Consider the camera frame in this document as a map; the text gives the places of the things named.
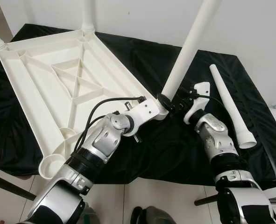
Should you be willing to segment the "grey left robot foot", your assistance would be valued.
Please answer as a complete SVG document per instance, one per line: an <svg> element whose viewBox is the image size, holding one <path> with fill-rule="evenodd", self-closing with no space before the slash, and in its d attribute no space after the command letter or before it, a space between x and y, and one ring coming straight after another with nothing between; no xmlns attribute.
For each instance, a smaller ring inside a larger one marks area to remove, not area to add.
<svg viewBox="0 0 276 224"><path fill-rule="evenodd" d="M96 211L87 205L80 214L76 224L101 224L101 222Z"/></svg>

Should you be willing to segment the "grey robot foot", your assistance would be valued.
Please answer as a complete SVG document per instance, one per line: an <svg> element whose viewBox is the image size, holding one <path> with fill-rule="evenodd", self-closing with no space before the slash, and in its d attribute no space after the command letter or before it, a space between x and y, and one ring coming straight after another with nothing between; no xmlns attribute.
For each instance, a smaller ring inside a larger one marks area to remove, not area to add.
<svg viewBox="0 0 276 224"><path fill-rule="evenodd" d="M154 206L142 208L134 207L130 224L177 224L169 213Z"/></svg>
<svg viewBox="0 0 276 224"><path fill-rule="evenodd" d="M80 214L76 224L101 224L101 222L96 211L87 205Z"/></svg>

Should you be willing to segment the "white plastic children table top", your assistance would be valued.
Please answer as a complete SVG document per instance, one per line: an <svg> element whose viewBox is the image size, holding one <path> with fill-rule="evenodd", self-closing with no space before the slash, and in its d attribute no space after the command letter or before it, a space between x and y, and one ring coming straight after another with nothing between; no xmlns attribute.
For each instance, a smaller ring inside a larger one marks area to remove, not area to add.
<svg viewBox="0 0 276 224"><path fill-rule="evenodd" d="M18 42L0 61L35 135L39 174L52 179L88 118L156 99L95 34L75 30Z"/></svg>

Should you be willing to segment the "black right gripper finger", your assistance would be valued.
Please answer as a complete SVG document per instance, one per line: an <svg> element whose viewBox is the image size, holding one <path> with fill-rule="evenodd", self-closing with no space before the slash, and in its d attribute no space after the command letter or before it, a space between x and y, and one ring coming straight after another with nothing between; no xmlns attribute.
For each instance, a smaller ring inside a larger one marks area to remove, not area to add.
<svg viewBox="0 0 276 224"><path fill-rule="evenodd" d="M161 107L163 107L166 111L172 112L173 111L173 104L172 101L165 95L159 93L157 94L157 100L160 103Z"/></svg>

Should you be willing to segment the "black table cloth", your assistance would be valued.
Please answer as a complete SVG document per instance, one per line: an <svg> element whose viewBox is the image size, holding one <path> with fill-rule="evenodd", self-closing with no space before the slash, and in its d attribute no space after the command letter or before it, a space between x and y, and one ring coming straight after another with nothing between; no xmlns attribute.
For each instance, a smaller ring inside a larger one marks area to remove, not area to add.
<svg viewBox="0 0 276 224"><path fill-rule="evenodd" d="M147 88L162 91L180 48L97 33L97 37ZM238 57L200 50L177 91L185 98L194 83L211 81L215 64L257 145L240 150L256 182L271 187L276 181L276 121ZM128 184L137 177L187 185L214 183L214 175L203 143L192 125L181 116L151 121L140 128L140 143L129 138L121 142L98 183ZM37 175L42 152L0 62L0 171L14 176Z"/></svg>

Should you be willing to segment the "dark metal table leg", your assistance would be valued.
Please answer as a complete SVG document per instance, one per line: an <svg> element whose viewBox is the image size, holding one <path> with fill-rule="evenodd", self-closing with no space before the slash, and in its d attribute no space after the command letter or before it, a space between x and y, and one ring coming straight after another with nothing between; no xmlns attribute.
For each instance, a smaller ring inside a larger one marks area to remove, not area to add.
<svg viewBox="0 0 276 224"><path fill-rule="evenodd" d="M33 201L36 199L35 194L32 194L31 192L24 190L23 188L20 188L19 186L14 185L13 183L8 182L1 177L0 177L0 188L12 194L15 194L16 196L21 196L22 198L25 198L30 201Z"/></svg>
<svg viewBox="0 0 276 224"><path fill-rule="evenodd" d="M204 198L200 198L199 200L194 201L195 206L205 205L207 203L213 203L218 201L218 194L213 196L207 196Z"/></svg>

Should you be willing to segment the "grey right robot foot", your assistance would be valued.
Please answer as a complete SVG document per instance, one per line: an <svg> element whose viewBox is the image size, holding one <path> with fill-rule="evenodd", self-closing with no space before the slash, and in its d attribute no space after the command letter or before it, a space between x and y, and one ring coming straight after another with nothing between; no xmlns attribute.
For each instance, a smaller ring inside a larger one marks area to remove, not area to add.
<svg viewBox="0 0 276 224"><path fill-rule="evenodd" d="M142 208L134 207L130 224L177 224L169 213L154 206Z"/></svg>

